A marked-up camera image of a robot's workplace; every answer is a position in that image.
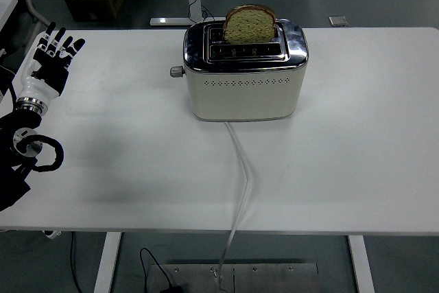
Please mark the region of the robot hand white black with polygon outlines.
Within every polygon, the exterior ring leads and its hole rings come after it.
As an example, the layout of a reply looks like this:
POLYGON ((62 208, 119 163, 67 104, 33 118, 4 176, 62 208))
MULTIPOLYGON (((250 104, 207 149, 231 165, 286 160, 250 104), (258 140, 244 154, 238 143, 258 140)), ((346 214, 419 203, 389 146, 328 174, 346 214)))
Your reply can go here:
POLYGON ((35 100, 46 106, 64 91, 73 58, 85 45, 85 40, 63 38, 66 29, 55 30, 54 22, 49 24, 30 51, 21 75, 22 91, 18 102, 35 100))

